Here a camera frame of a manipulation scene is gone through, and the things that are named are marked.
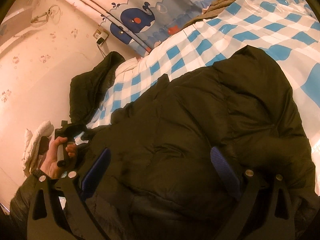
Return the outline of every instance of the black metal bracket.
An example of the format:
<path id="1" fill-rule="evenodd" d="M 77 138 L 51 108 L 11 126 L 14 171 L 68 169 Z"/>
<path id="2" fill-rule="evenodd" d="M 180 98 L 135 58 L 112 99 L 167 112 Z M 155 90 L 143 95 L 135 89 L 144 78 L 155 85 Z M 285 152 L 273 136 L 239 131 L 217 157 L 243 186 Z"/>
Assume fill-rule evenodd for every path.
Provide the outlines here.
<path id="1" fill-rule="evenodd" d="M 79 175 L 76 171 L 69 172 L 68 176 L 59 180 L 51 180 L 47 176 L 39 178 L 30 205 L 27 226 L 28 239 L 82 239 L 72 234 L 65 218 L 59 200 L 59 196 L 64 196 L 70 213 L 85 240 L 109 240 L 82 201 L 77 186 L 78 179 Z"/>
<path id="2" fill-rule="evenodd" d="M 267 190 L 268 183 L 262 176 L 251 170 L 243 174 L 247 182 L 240 202 L 228 222 L 214 240 L 238 240 L 252 212 L 259 191 Z M 273 188 L 261 227 L 242 236 L 242 240 L 294 240 L 294 217 L 285 181 L 280 174 L 273 181 Z"/>

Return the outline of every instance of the bed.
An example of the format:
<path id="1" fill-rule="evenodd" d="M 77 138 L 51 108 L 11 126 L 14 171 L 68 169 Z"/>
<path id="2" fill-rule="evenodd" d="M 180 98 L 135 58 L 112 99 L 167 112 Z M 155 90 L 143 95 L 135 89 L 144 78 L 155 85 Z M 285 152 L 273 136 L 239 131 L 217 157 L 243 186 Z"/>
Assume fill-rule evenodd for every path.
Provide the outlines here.
<path id="1" fill-rule="evenodd" d="M 134 58 L 122 64 L 114 85 L 87 127 L 110 124 L 116 109 L 136 100 L 164 73 L 172 80 L 251 45 L 271 56 L 289 80 L 317 164 L 319 40 L 320 24 L 306 0 L 237 0 L 217 18 L 196 22 L 173 35 L 142 60 Z"/>

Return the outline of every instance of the human hand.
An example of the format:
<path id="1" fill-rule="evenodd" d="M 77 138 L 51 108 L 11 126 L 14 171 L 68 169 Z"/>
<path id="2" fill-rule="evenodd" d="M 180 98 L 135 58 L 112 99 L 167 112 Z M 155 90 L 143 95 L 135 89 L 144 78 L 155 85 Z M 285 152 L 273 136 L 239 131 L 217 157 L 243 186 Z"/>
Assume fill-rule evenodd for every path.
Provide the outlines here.
<path id="1" fill-rule="evenodd" d="M 77 145 L 75 143 L 68 144 L 66 147 L 66 151 L 70 157 L 69 165 L 65 167 L 58 167 L 57 162 L 57 154 L 58 154 L 58 147 L 66 143 L 68 138 L 58 137 L 55 139 L 49 146 L 49 150 L 47 152 L 46 158 L 42 163 L 40 169 L 45 174 L 47 174 L 51 179 L 59 179 L 61 175 L 67 171 L 74 168 L 76 165 L 76 157 L 77 157 Z"/>

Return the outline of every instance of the wall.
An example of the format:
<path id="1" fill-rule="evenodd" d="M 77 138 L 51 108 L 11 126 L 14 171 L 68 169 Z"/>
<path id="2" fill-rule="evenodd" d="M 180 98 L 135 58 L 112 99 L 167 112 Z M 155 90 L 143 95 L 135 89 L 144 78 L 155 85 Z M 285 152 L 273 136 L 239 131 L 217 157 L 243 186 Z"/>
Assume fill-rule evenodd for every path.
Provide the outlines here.
<path id="1" fill-rule="evenodd" d="M 6 207 L 25 177 L 20 160 L 26 128 L 43 121 L 55 127 L 68 118 L 69 84 L 102 59 L 93 37 L 97 24 L 64 0 L 38 0 L 33 17 L 51 5 L 57 14 L 45 25 L 31 27 L 0 47 L 0 202 Z M 110 36 L 102 46 L 125 59 L 138 55 Z"/>

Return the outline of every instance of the white cloth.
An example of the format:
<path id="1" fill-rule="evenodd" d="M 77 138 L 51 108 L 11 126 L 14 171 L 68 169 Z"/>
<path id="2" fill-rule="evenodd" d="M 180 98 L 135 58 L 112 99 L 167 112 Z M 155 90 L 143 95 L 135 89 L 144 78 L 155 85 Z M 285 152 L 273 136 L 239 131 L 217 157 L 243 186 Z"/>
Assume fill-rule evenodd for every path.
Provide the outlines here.
<path id="1" fill-rule="evenodd" d="M 131 58 L 127 60 L 126 62 L 122 63 L 117 69 L 116 69 L 116 77 L 120 74 L 123 74 L 129 70 L 133 70 L 138 65 L 137 58 Z"/>
<path id="2" fill-rule="evenodd" d="M 37 169 L 41 137 L 50 136 L 53 133 L 53 130 L 54 126 L 50 121 L 43 122 L 34 134 L 26 129 L 24 135 L 25 149 L 22 155 L 22 169 L 25 176 L 29 177 L 30 174 Z"/>

